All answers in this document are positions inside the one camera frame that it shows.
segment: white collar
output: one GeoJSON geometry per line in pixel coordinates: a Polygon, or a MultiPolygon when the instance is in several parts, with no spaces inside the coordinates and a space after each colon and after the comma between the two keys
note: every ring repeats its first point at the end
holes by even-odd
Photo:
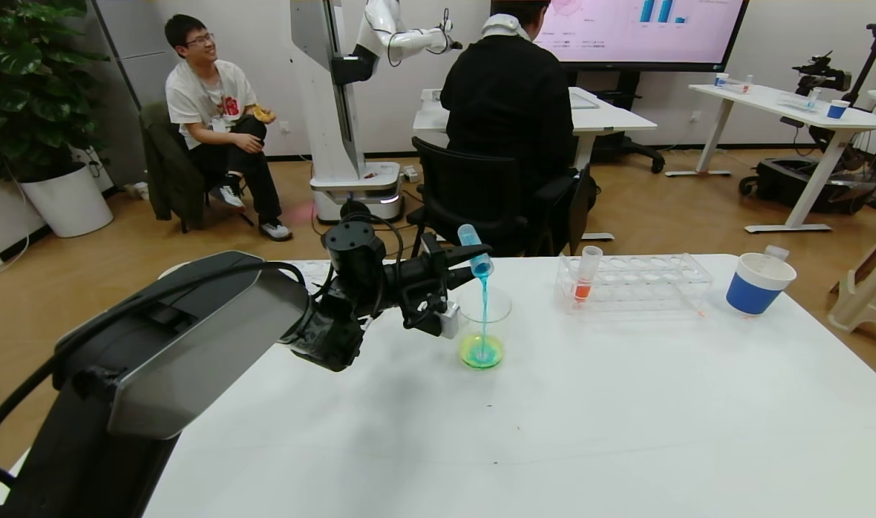
{"type": "Polygon", "coordinates": [[[486,36],[521,36],[530,42],[530,36],[527,36],[518,19],[511,14],[494,14],[489,17],[486,25],[483,26],[483,38],[486,36]]]}

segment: blue cup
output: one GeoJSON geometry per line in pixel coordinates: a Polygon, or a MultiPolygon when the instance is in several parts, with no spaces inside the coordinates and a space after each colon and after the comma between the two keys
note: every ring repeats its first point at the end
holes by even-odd
{"type": "Polygon", "coordinates": [[[796,270],[780,259],[763,253],[746,253],[738,259],[726,301],[740,312],[760,315],[794,280],[796,270]]]}
{"type": "Polygon", "coordinates": [[[829,119],[840,119],[844,116],[846,109],[850,107],[848,101],[832,101],[831,108],[828,108],[829,119]]]}

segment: potted plant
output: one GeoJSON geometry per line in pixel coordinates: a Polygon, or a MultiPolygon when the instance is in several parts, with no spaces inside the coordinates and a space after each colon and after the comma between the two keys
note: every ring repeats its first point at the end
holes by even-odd
{"type": "Polygon", "coordinates": [[[0,179],[20,186],[61,237],[104,227],[111,210],[76,150],[101,150],[91,117],[98,84],[82,69],[107,56],[75,50],[85,0],[0,0],[0,179]]]}

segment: table leg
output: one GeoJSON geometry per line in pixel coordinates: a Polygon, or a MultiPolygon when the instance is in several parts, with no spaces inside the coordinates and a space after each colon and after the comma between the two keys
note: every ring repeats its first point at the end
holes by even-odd
{"type": "Polygon", "coordinates": [[[716,148],[720,144],[720,138],[723,137],[725,125],[728,122],[728,115],[731,114],[731,107],[735,103],[730,99],[723,99],[723,105],[720,107],[720,114],[716,117],[716,125],[713,127],[713,132],[710,134],[710,140],[703,148],[700,154],[700,163],[697,164],[696,171],[666,171],[665,176],[698,176],[700,174],[721,174],[723,176],[731,175],[731,171],[710,171],[710,162],[713,160],[713,155],[716,154],[716,148]]]}
{"type": "Polygon", "coordinates": [[[579,147],[575,150],[575,165],[572,166],[579,171],[583,171],[588,162],[592,161],[592,151],[595,150],[595,138],[597,134],[593,132],[583,132],[579,134],[579,147]]]}
{"type": "Polygon", "coordinates": [[[828,178],[834,172],[841,155],[844,154],[846,145],[848,145],[850,138],[854,134],[855,131],[853,130],[835,132],[834,137],[832,137],[831,142],[828,144],[825,157],[822,157],[822,161],[818,162],[815,173],[812,173],[809,183],[806,184],[805,190],[803,190],[803,195],[800,196],[799,202],[796,203],[796,207],[790,213],[790,217],[786,220],[785,225],[751,225],[744,229],[752,234],[761,232],[819,232],[819,230],[825,232],[826,230],[831,230],[831,227],[827,225],[805,225],[804,222],[805,218],[809,215],[809,211],[812,210],[813,204],[816,203],[819,194],[822,194],[822,189],[825,188],[828,178]]]}
{"type": "MultiPolygon", "coordinates": [[[[585,171],[585,166],[592,161],[592,151],[595,149],[595,139],[598,137],[593,132],[583,132],[579,135],[579,147],[575,151],[575,168],[579,174],[585,171]]],[[[613,234],[608,232],[590,232],[582,234],[582,240],[614,240],[613,234]]]]}

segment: display screen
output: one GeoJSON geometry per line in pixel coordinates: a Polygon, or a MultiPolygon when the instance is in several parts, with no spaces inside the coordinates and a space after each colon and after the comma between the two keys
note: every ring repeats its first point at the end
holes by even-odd
{"type": "Polygon", "coordinates": [[[563,63],[719,69],[747,0],[552,0],[536,43],[563,63]]]}

